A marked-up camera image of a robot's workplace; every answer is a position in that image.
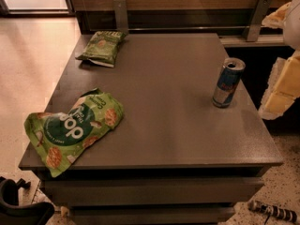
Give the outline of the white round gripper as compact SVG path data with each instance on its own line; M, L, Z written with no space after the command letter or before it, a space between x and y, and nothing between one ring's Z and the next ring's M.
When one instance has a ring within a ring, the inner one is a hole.
M262 26L283 28L284 42L295 50L300 49L300 0L292 0L267 15ZM300 56L278 58L273 65L264 91L259 115L265 120L282 116L300 97Z

